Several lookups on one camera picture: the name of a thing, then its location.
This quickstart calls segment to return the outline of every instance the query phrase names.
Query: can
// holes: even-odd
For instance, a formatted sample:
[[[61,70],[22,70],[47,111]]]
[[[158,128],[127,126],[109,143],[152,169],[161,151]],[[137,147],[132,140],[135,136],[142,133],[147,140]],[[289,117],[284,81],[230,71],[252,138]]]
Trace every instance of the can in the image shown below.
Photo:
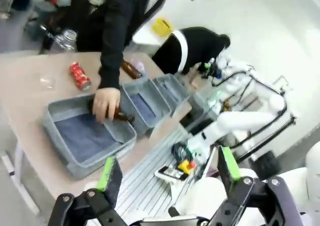
[[[78,62],[74,62],[70,67],[69,71],[74,79],[75,85],[80,90],[87,90],[91,86],[90,79],[86,76],[85,71]]]

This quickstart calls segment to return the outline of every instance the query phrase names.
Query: black hair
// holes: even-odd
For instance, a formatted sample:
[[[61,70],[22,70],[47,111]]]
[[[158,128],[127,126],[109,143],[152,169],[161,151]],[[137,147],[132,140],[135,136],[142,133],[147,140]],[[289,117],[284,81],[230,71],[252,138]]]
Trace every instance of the black hair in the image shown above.
[[[231,40],[230,40],[229,36],[226,34],[220,34],[219,37],[223,41],[224,48],[225,49],[229,48],[229,46],[231,44]]]

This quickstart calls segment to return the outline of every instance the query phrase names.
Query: hand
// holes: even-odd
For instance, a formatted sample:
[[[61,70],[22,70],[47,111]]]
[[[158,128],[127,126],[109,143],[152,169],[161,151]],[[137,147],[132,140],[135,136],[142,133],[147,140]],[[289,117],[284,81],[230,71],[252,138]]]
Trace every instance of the hand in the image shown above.
[[[119,107],[120,91],[113,87],[97,89],[94,96],[92,114],[96,120],[103,123],[108,110],[108,118],[113,120],[116,107]]]

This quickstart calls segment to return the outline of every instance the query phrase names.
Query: yellow emergency stop housing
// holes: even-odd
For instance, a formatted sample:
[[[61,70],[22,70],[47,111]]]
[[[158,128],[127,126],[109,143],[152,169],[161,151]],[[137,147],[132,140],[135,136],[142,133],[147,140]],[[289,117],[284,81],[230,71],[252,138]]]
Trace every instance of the yellow emergency stop housing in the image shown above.
[[[173,31],[172,25],[163,18],[158,18],[153,23],[152,29],[160,37],[166,37]]]

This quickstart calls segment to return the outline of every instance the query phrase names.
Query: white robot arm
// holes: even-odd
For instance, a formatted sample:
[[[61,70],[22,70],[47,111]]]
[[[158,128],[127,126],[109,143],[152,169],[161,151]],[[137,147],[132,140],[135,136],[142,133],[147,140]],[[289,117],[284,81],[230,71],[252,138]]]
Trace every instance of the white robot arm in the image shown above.
[[[266,84],[257,72],[243,62],[230,62],[218,65],[225,87],[215,99],[220,106],[222,102],[239,92],[254,93],[267,104],[264,111],[227,111],[219,114],[216,121],[187,140],[187,147],[192,152],[195,162],[204,164],[210,154],[210,145],[234,130],[256,130],[283,115],[287,109],[285,98]]]

